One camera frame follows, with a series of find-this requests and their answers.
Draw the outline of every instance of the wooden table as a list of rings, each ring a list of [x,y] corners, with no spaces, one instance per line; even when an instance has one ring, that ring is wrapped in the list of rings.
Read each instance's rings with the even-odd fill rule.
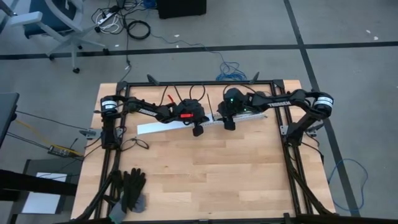
[[[284,83],[286,91],[301,88],[298,80],[285,80]],[[206,86],[213,112],[222,100],[224,87]],[[269,85],[251,87],[271,92]],[[115,83],[101,84],[96,110],[100,109],[100,98],[113,95],[115,88]],[[188,98],[189,88],[178,86],[182,98]],[[243,93],[248,91],[242,86],[237,88]],[[163,90],[163,86],[134,87],[131,96],[159,104]],[[202,93],[202,87],[195,87],[193,98],[199,98]],[[167,94],[178,101],[173,88],[169,88]],[[210,113],[207,97],[200,103],[205,112]],[[292,106],[290,110],[293,121],[304,115],[298,107]],[[125,220],[275,218],[283,217],[285,212],[294,216],[275,111],[269,109],[265,114],[268,116],[266,119],[237,123],[235,131],[224,130],[222,125],[206,127],[204,134],[197,138],[192,136],[190,128],[139,136],[150,145],[150,149],[135,146],[122,152],[119,169],[140,167],[147,174],[143,190],[147,207],[140,214],[129,212]],[[138,124],[153,122],[154,118],[143,114],[127,115],[124,140],[136,136]],[[99,114],[93,115],[91,127],[102,127]],[[303,142],[317,146],[307,136]],[[86,154],[98,144],[89,147]],[[322,204],[334,212],[318,152],[307,146],[300,146],[299,149],[308,186]],[[98,190],[104,153],[105,150],[98,149],[83,163],[72,218],[84,211]],[[302,195],[300,187],[297,188],[299,195]],[[302,198],[300,203],[305,211]]]

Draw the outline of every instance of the office chair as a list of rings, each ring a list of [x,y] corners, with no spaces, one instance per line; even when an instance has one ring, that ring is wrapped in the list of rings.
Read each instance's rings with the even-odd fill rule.
[[[103,48],[108,55],[109,50],[105,45],[85,40],[83,37],[89,33],[96,24],[89,28],[82,28],[80,22],[83,18],[84,0],[31,0],[28,14],[10,18],[11,26],[24,26],[25,36],[45,34],[52,36],[60,43],[50,52],[46,53],[51,61],[53,53],[71,46],[73,72],[79,73],[76,66],[76,49],[82,49],[82,44],[90,44]]]

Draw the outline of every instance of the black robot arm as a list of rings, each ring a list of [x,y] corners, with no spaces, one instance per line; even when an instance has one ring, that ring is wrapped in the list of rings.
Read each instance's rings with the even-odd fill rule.
[[[122,112],[118,112],[118,102],[124,105]],[[103,149],[116,149],[121,145],[115,129],[117,118],[127,113],[142,113],[154,117],[161,123],[169,123],[171,121],[181,121],[185,125],[194,124],[193,135],[199,136],[203,133],[203,122],[209,121],[205,116],[205,110],[194,99],[185,99],[178,105],[174,102],[167,105],[156,106],[154,103],[139,100],[136,97],[123,96],[105,96],[101,99],[101,117],[103,122],[103,131],[101,134],[101,143]]]
[[[314,103],[307,98],[314,98]],[[242,113],[262,113],[269,108],[280,106],[298,106],[306,114],[297,122],[289,125],[285,135],[286,141],[293,145],[301,145],[304,132],[316,121],[328,118],[333,107],[333,98],[323,92],[307,92],[295,90],[279,96],[266,96],[264,92],[247,93],[244,95],[237,88],[230,88],[224,94],[224,101],[218,105],[218,112],[223,117],[224,128],[235,130],[233,116]]]

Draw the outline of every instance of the black box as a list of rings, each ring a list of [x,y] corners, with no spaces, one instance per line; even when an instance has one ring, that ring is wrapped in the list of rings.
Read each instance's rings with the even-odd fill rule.
[[[206,14],[206,0],[156,0],[161,19]]]

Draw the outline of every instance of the red component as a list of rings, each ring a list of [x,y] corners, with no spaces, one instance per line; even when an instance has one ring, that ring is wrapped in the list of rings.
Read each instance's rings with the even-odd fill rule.
[[[167,96],[169,97],[170,101],[171,101],[172,103],[174,103],[174,100],[173,100],[172,96],[170,96],[170,95],[167,95]]]
[[[193,114],[181,114],[180,117],[181,118],[192,118]]]

